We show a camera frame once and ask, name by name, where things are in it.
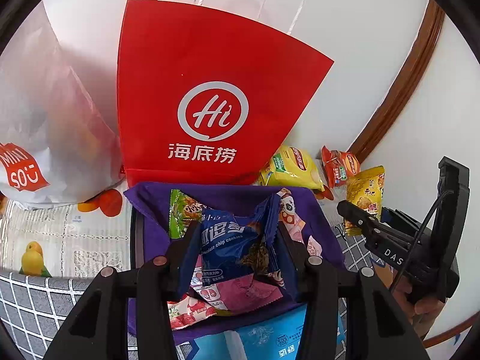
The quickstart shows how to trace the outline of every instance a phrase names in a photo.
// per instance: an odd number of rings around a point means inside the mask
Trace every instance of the yellow snack package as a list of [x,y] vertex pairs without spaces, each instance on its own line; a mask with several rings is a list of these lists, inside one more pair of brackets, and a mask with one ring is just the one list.
[[[383,166],[364,170],[346,181],[346,200],[375,215],[378,220],[382,214],[383,180],[385,169]],[[353,223],[344,220],[345,234],[359,236],[362,230]]]
[[323,191],[318,169],[306,151],[282,145],[258,176],[260,185],[306,187]]

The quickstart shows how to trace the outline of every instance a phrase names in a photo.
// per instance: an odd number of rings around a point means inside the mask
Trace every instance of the white circle logo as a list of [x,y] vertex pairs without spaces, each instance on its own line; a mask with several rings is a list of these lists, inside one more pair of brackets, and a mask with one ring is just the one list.
[[[237,122],[227,132],[224,132],[223,134],[220,134],[217,137],[213,137],[213,138],[211,138],[208,135],[204,135],[199,132],[196,132],[188,124],[187,116],[186,116],[187,106],[190,103],[190,101],[199,93],[207,91],[209,89],[222,89],[224,91],[228,91],[232,93],[238,99],[238,102],[240,103],[240,107],[241,107],[240,117],[238,118]],[[210,107],[218,98],[219,98],[219,95],[213,96],[212,99],[205,104],[202,110],[199,110],[198,112],[195,112],[193,114],[193,117],[196,118],[195,125],[194,125],[196,128],[200,127],[200,124],[202,123],[203,118],[207,115],[210,116],[210,119],[207,124],[208,127],[212,127],[213,123],[215,122],[217,122],[220,127],[226,127],[230,124],[230,122],[227,121],[227,119],[230,116],[232,105],[228,104],[227,100],[224,100],[217,107],[217,109],[210,109]],[[210,82],[204,82],[203,84],[197,85],[195,88],[190,89],[185,96],[183,96],[183,99],[181,100],[178,106],[178,122],[180,123],[180,127],[183,129],[183,131],[185,131],[192,138],[195,138],[198,140],[204,140],[206,142],[214,142],[216,140],[222,140],[222,139],[231,137],[240,129],[240,127],[243,126],[243,124],[247,120],[247,116],[248,116],[248,101],[245,94],[240,89],[238,89],[235,85],[232,85],[232,84],[229,84],[228,82],[223,82],[223,81],[210,81]]]

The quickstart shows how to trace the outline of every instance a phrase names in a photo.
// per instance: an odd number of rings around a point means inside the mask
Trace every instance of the purple fabric lining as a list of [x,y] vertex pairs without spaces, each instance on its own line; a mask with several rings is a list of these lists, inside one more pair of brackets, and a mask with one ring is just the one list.
[[[197,201],[238,216],[250,215],[255,206],[281,187],[139,183],[125,191],[131,204],[145,216],[143,224],[143,254],[145,261],[164,254],[170,244],[167,234],[170,208],[170,191],[179,189]],[[305,244],[308,238],[322,245],[322,256],[338,268],[344,268],[344,256],[333,235],[314,194],[307,188],[289,187],[295,201],[296,212],[306,225],[302,231]],[[284,297],[243,315],[211,317],[182,330],[173,332],[175,344],[258,323],[300,306],[284,293]],[[129,301],[128,330],[135,335],[135,300]]]

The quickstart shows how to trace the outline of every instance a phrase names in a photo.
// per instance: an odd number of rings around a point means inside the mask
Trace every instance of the bolt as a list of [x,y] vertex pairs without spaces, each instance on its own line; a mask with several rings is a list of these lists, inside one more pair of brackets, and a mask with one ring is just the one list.
[[157,256],[153,259],[153,264],[155,266],[163,266],[167,263],[167,258],[165,256]]
[[322,263],[322,259],[318,256],[310,256],[308,262],[313,266],[319,266]]
[[371,278],[374,275],[374,270],[369,268],[368,266],[364,266],[360,272],[362,275],[366,276],[367,278]]
[[101,271],[100,271],[100,274],[104,277],[104,278],[108,278],[109,276],[111,276],[113,273],[113,268],[111,266],[108,266],[108,267],[105,267],[103,268]]

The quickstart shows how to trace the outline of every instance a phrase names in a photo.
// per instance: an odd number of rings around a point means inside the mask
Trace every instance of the brown wooden trim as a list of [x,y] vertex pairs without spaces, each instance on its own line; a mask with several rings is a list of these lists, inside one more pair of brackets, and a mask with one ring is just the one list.
[[417,39],[384,101],[349,148],[360,162],[378,145],[409,101],[430,61],[445,12],[429,0]]
[[423,340],[423,346],[426,348],[432,347],[434,345],[440,344],[452,337],[455,337],[457,334],[465,331],[473,325],[477,317],[480,315],[480,311],[472,315],[466,321],[462,322],[460,325],[455,326],[454,328],[447,330],[446,332],[436,335],[435,337],[429,338],[428,340]]

